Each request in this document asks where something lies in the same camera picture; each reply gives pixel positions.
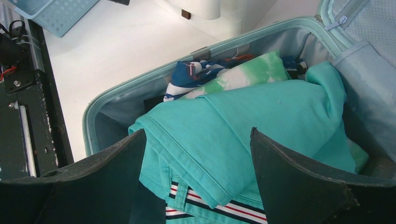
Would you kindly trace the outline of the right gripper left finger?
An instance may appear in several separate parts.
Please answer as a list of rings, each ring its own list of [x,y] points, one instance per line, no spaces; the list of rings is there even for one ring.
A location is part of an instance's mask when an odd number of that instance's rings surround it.
[[[1,223],[128,223],[146,140],[144,130],[139,130],[41,177],[1,181]]]

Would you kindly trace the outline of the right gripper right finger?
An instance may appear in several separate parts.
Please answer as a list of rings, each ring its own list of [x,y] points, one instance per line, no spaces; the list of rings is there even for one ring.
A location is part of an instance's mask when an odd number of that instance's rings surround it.
[[[359,174],[295,152],[256,128],[250,146],[270,224],[393,224],[396,165],[377,157]]]

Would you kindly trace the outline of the light blue hard-shell suitcase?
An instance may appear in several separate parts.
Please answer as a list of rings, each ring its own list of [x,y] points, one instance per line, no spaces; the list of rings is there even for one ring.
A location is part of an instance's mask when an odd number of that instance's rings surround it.
[[[393,0],[323,0],[315,16],[278,21],[184,56],[219,59],[279,50],[308,66],[330,61],[347,93],[348,137],[369,160],[363,175],[396,178],[396,3]],[[146,72],[98,95],[83,115],[87,156],[127,136],[146,111],[144,101],[165,93],[176,62]]]

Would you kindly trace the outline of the white three-drawer storage cabinet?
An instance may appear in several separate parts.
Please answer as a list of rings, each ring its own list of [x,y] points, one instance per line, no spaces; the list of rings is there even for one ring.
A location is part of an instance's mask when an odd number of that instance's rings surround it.
[[[275,0],[157,0],[157,5],[204,33],[226,40],[252,31]]]

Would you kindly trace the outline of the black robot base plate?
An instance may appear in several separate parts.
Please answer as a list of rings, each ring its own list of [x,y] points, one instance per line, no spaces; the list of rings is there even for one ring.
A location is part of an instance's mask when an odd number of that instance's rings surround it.
[[[0,27],[0,178],[40,177],[74,162],[43,29]]]

